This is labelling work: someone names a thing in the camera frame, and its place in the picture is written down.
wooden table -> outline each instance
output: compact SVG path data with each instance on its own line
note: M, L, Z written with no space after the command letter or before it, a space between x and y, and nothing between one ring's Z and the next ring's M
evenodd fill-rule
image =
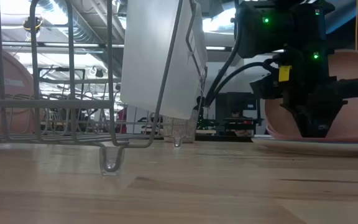
M111 177L95 147L0 144L0 223L358 224L358 159L156 141Z

